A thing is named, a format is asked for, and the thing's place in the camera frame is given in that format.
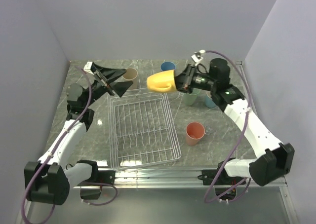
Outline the yellow ceramic mug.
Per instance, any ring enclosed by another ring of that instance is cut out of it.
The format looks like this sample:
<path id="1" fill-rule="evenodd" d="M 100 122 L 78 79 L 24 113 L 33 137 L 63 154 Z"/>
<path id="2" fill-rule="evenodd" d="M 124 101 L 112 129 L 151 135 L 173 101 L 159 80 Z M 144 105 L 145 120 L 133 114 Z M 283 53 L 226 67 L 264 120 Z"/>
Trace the yellow ceramic mug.
<path id="1" fill-rule="evenodd" d="M 147 88 L 159 93 L 175 92 L 174 70 L 168 70 L 153 74 L 147 78 Z"/>

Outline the light blue ceramic mug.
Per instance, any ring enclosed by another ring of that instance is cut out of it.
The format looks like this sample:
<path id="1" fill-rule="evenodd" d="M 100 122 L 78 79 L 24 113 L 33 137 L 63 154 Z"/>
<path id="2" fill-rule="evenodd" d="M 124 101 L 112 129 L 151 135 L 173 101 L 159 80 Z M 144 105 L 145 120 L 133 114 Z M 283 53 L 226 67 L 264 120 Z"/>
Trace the light blue ceramic mug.
<path id="1" fill-rule="evenodd" d="M 213 109 L 213 108 L 217 107 L 217 105 L 212 100 L 212 96 L 211 96 L 209 91 L 206 92 L 206 95 L 205 95 L 205 98 L 204 98 L 204 103 L 210 109 Z"/>

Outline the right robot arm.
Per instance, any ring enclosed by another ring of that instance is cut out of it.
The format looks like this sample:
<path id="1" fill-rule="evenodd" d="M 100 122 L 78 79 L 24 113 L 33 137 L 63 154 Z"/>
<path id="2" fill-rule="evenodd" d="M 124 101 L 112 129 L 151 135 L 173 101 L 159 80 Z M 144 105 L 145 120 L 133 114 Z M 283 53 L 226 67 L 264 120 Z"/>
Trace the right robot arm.
<path id="1" fill-rule="evenodd" d="M 219 163 L 215 180 L 229 184 L 235 177 L 250 178 L 263 187 L 289 173 L 294 147 L 274 136 L 251 109 L 243 93 L 231 84 L 227 60 L 212 59 L 205 73 L 199 71 L 199 66 L 187 64 L 175 76 L 175 85 L 183 93 L 194 89 L 210 92 L 215 105 L 237 125 L 255 153 L 255 159 L 229 158 L 226 163 Z"/>

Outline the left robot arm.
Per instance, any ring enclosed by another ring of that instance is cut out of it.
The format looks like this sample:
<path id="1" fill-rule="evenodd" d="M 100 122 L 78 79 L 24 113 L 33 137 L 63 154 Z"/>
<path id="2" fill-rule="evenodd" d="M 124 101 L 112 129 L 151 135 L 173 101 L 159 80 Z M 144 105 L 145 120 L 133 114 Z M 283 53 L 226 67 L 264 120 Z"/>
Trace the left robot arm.
<path id="1" fill-rule="evenodd" d="M 67 168 L 67 161 L 93 122 L 94 110 L 89 106 L 104 94 L 122 97 L 132 82 L 117 81 L 126 69 L 104 68 L 94 62 L 87 62 L 81 72 L 84 76 L 93 75 L 94 81 L 88 82 L 87 88 L 78 83 L 68 86 L 67 116 L 62 131 L 38 161 L 28 162 L 24 168 L 28 201 L 62 205 L 71 188 L 82 182 L 93 186 L 99 181 L 97 162 L 80 160 Z"/>

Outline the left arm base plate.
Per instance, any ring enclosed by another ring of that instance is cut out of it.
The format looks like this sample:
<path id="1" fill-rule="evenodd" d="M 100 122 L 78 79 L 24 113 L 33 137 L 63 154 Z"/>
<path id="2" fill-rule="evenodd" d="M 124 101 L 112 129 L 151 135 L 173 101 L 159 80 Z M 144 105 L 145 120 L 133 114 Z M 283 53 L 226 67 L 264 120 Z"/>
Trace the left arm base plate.
<path id="1" fill-rule="evenodd" d="M 79 181 L 74 180 L 74 184 L 71 184 L 71 186 L 88 186 L 93 184 L 101 186 L 103 186 L 104 184 L 113 185 L 115 181 L 115 176 L 116 172 L 114 170 L 93 171 L 92 175 L 88 179 L 80 179 Z"/>

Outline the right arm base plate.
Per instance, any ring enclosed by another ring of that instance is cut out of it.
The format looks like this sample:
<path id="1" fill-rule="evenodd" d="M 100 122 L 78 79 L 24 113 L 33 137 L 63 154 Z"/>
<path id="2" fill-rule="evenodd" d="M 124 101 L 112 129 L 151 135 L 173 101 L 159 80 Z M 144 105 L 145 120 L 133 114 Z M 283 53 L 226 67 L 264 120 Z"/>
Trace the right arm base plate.
<path id="1" fill-rule="evenodd" d="M 206 169 L 201 171 L 201 175 L 197 178 L 202 181 L 204 186 L 211 185 L 212 181 L 214 180 L 218 170 L 215 169 Z M 229 177 L 227 172 L 223 170 L 219 175 L 217 181 L 215 182 L 216 186 L 220 185 L 235 185 L 236 183 L 240 182 L 243 178 L 242 177 Z"/>

